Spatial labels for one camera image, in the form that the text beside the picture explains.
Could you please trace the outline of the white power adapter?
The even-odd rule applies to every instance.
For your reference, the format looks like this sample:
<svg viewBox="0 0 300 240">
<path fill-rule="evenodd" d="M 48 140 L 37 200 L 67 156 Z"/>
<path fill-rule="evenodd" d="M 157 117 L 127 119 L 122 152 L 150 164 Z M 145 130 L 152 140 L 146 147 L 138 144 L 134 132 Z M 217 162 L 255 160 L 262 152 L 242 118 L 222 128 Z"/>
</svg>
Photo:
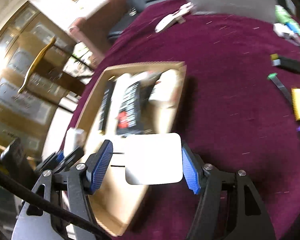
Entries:
<svg viewBox="0 0 300 240">
<path fill-rule="evenodd" d="M 183 178 L 181 138 L 177 133 L 129 135 L 125 174 L 130 185 L 178 183 Z"/>
</svg>

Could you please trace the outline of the black marker in tray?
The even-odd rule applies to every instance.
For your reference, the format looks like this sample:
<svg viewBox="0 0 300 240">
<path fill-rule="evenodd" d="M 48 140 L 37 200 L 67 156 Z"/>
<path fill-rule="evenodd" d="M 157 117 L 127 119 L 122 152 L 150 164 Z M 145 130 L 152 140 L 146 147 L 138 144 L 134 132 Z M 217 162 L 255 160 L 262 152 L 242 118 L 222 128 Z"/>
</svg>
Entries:
<svg viewBox="0 0 300 240">
<path fill-rule="evenodd" d="M 98 130 L 101 134 L 104 134 L 106 132 L 106 126 L 108 121 L 108 114 L 110 111 L 110 105 L 111 105 L 111 97 L 115 88 L 116 79 L 115 76 L 112 76 L 106 83 L 106 88 L 104 90 L 104 95 L 101 102 L 100 107 L 100 120 L 99 120 L 99 126 Z"/>
</svg>

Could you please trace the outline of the black snack packet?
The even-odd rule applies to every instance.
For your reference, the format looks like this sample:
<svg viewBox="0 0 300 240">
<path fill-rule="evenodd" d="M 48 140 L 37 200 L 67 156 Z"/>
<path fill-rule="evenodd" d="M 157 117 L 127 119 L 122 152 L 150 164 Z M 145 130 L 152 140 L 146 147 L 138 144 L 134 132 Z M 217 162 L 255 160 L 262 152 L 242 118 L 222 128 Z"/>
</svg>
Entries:
<svg viewBox="0 0 300 240">
<path fill-rule="evenodd" d="M 117 135 L 127 137 L 130 134 L 146 133 L 146 121 L 142 113 L 160 75 L 160 72 L 146 71 L 132 76 L 123 94 L 116 118 Z"/>
</svg>

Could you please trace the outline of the wooden glass cabinet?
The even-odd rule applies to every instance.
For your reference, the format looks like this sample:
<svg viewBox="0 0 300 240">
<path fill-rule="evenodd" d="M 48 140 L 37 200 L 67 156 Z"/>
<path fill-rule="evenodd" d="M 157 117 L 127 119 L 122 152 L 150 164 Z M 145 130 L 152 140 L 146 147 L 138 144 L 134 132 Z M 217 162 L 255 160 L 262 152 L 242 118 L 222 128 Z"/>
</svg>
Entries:
<svg viewBox="0 0 300 240">
<path fill-rule="evenodd" d="M 38 53 L 56 38 L 18 94 Z M 84 83 L 66 73 L 75 41 L 30 2 L 22 5 L 0 30 L 0 153 L 15 138 L 27 155 L 41 156 L 49 127 L 62 98 L 80 96 Z"/>
</svg>

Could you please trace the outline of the purple velvet table cloth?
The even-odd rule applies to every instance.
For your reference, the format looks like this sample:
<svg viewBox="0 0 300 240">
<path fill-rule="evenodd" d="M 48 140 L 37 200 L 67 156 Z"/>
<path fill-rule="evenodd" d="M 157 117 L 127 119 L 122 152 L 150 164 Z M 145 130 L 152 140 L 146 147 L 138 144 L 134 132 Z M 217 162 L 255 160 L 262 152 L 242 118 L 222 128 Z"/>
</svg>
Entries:
<svg viewBox="0 0 300 240">
<path fill-rule="evenodd" d="M 291 107 L 268 75 L 300 88 L 300 75 L 275 68 L 271 54 L 300 61 L 300 47 L 271 24 L 236 15 L 187 15 L 162 33 L 157 23 L 185 0 L 147 7 L 120 35 L 87 84 L 75 126 L 104 69 L 149 61 L 183 61 L 184 98 L 173 131 L 203 161 L 252 179 L 278 239 L 300 239 L 300 140 Z"/>
</svg>

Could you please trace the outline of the shallow cardboard tray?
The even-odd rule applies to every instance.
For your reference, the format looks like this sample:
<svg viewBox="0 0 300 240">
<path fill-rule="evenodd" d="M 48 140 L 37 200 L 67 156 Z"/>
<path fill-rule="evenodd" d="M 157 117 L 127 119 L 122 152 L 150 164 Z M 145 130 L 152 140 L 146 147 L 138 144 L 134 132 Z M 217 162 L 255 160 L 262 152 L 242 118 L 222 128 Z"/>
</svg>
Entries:
<svg viewBox="0 0 300 240">
<path fill-rule="evenodd" d="M 119 135 L 119 107 L 129 86 L 159 73 L 163 85 L 146 102 L 141 116 L 149 134 Z M 186 74 L 183 62 L 142 62 L 106 68 L 96 81 L 76 127 L 87 133 L 85 155 L 104 140 L 114 154 L 100 189 L 89 201 L 98 225 L 113 237 L 122 236 L 151 185 L 178 183 L 183 178 L 181 138 L 172 132 Z"/>
</svg>

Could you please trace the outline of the wooden chair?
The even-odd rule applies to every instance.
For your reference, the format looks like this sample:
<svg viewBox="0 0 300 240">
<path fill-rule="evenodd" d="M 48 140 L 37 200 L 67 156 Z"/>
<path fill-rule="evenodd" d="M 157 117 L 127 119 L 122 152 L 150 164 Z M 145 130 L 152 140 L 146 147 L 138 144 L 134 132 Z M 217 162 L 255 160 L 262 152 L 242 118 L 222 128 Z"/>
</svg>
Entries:
<svg viewBox="0 0 300 240">
<path fill-rule="evenodd" d="M 44 58 L 47 51 L 52 48 L 55 45 L 56 38 L 53 36 L 50 40 L 50 42 L 38 53 L 38 55 L 35 57 L 31 65 L 29 66 L 22 86 L 18 90 L 18 94 L 22 94 L 26 90 L 26 86 L 30 81 L 31 76 L 36 72 L 36 68 L 38 67 L 38 64 L 40 61 Z"/>
</svg>

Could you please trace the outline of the black marker on cloth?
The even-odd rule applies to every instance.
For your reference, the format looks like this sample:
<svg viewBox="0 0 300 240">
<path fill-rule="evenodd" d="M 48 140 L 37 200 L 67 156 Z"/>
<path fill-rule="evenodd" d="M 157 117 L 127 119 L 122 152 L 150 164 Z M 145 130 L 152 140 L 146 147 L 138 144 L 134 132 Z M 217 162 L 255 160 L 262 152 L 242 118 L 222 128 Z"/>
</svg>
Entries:
<svg viewBox="0 0 300 240">
<path fill-rule="evenodd" d="M 271 54 L 270 58 L 274 67 L 300 74 L 300 61 L 289 59 L 278 54 Z"/>
</svg>

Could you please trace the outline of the white key fob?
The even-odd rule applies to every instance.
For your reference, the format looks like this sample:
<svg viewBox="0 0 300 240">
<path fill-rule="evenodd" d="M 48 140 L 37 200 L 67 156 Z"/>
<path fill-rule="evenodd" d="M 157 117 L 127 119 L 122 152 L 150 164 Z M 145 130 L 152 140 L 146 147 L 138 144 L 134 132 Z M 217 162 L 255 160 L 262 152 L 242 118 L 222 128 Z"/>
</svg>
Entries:
<svg viewBox="0 0 300 240">
<path fill-rule="evenodd" d="M 183 24 L 185 22 L 184 16 L 191 12 L 193 4 L 188 2 L 183 4 L 176 12 L 165 16 L 155 27 L 155 33 L 160 33 L 170 28 L 176 23 Z"/>
</svg>

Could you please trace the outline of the small white box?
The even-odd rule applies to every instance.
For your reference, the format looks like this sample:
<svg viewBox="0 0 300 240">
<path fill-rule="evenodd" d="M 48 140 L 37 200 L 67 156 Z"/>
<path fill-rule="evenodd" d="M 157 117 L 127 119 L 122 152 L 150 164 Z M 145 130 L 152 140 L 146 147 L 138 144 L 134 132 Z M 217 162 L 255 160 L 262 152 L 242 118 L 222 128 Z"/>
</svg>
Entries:
<svg viewBox="0 0 300 240">
<path fill-rule="evenodd" d="M 291 29 L 281 23 L 273 24 L 273 31 L 278 37 L 286 39 L 292 38 L 294 35 L 294 32 Z"/>
</svg>

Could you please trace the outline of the green white packet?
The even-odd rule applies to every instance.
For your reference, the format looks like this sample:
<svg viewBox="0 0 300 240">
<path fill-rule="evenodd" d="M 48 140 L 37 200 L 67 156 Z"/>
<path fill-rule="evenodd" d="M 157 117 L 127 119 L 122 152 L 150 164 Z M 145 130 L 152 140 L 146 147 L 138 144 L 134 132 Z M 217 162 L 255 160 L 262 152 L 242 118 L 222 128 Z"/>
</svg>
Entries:
<svg viewBox="0 0 300 240">
<path fill-rule="evenodd" d="M 275 16 L 279 23 L 286 25 L 293 33 L 300 36 L 300 25 L 284 7 L 275 5 Z"/>
</svg>

